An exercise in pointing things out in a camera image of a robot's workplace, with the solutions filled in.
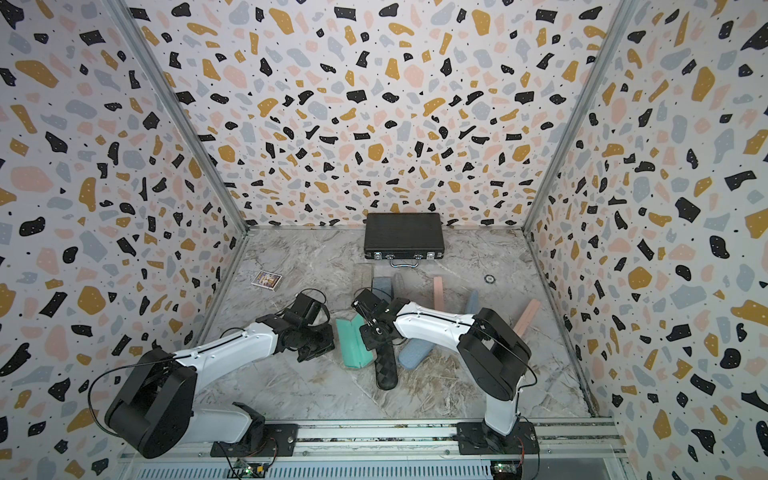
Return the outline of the mint green glasses case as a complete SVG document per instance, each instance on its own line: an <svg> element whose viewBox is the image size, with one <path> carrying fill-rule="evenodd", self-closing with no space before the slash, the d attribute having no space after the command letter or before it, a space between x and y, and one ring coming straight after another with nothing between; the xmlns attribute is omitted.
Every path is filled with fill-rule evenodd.
<svg viewBox="0 0 768 480"><path fill-rule="evenodd" d="M360 333L364 324L365 321L360 315L356 315L352 320L336 320L342 360L347 368L361 369L374 360L373 353L366 349Z"/></svg>

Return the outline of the black case beige lining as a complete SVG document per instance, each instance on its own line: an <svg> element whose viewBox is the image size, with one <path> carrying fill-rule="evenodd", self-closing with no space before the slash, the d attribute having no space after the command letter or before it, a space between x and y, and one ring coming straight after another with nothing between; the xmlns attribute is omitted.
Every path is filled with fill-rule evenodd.
<svg viewBox="0 0 768 480"><path fill-rule="evenodd" d="M389 391L398 385L398 373L394 346L381 344L376 348L375 379L380 390Z"/></svg>

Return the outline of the grey case mint lining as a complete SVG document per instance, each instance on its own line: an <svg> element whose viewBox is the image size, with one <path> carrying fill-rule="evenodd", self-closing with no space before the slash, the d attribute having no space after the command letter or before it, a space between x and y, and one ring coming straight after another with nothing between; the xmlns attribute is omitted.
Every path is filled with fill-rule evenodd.
<svg viewBox="0 0 768 480"><path fill-rule="evenodd" d="M394 298L394 289L391 277L374 277L371 290L380 299L391 302Z"/></svg>

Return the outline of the pink glasses case grey lining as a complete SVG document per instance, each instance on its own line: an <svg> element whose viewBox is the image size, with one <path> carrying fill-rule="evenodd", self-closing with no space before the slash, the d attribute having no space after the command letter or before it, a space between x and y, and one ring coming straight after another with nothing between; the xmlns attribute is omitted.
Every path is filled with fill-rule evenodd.
<svg viewBox="0 0 768 480"><path fill-rule="evenodd" d="M445 310L444 285L440 276L433 278L433 308L437 311Z"/></svg>

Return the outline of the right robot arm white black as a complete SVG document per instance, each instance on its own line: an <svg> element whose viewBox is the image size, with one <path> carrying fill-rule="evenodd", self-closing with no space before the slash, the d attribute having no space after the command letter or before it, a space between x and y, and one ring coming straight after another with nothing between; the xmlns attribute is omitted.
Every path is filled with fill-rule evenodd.
<svg viewBox="0 0 768 480"><path fill-rule="evenodd" d="M519 420L518 394L530 371L531 350L495 311L453 314L425 308L396 298L389 302L369 290L361 291L352 308L362 316L360 335L365 348L375 353L375 378L381 390L398 384L394 342L424 340L459 354L474 383L486 395L484 425L507 437Z"/></svg>

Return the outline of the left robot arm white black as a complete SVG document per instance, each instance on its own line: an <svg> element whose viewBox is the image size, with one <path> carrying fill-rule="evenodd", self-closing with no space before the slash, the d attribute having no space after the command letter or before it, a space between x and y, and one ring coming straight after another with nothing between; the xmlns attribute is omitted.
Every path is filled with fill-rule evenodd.
<svg viewBox="0 0 768 480"><path fill-rule="evenodd" d="M287 448L268 437L265 417L236 402L222 409L195 406L198 393L215 380L284 351L300 362L333 350L330 324L297 327L266 316L216 341L168 353L153 349L134 364L104 420L107 427L146 459L179 444L208 443L219 457L247 457L267 445Z"/></svg>

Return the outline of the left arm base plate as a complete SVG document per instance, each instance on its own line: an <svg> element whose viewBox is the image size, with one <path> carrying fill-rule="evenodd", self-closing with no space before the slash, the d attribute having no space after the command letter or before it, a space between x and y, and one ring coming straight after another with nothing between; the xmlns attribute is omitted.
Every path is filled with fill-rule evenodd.
<svg viewBox="0 0 768 480"><path fill-rule="evenodd" d="M254 456L291 457L298 439L299 425L268 423L251 427L235 443L215 442L210 449L213 458L247 458Z"/></svg>

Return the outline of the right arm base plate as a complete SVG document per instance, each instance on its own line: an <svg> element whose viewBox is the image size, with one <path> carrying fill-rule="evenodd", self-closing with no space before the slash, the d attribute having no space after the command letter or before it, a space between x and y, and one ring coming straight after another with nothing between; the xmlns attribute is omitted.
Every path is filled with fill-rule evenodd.
<svg viewBox="0 0 768 480"><path fill-rule="evenodd" d="M535 427L518 421L511 432L501 435L484 422L460 422L456 425L456 441L461 455L536 455L540 452Z"/></svg>

